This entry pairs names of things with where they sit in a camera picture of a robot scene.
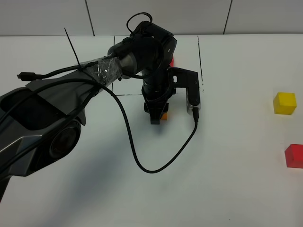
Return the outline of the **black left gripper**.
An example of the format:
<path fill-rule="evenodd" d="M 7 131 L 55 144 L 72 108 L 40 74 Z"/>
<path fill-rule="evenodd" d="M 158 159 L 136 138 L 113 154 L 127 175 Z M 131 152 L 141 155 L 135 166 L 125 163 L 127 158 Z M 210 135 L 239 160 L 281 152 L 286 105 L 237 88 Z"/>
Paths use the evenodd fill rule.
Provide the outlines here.
<path fill-rule="evenodd" d="M 150 115 L 151 124 L 160 124 L 169 110 L 169 103 L 165 101 L 175 94 L 172 77 L 172 67 L 168 67 L 143 80 L 144 111 Z"/>

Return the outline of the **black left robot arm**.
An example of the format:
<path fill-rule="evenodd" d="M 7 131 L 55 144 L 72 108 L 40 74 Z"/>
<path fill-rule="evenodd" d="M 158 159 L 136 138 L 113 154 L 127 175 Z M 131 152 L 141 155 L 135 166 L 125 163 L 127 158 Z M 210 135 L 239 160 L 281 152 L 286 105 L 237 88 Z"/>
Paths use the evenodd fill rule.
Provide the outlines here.
<path fill-rule="evenodd" d="M 149 21 L 112 46 L 107 56 L 46 75 L 22 72 L 25 87 L 0 98 L 0 192 L 13 176 L 28 176 L 67 156 L 86 124 L 85 107 L 121 78 L 149 78 L 166 69 L 174 35 Z"/>

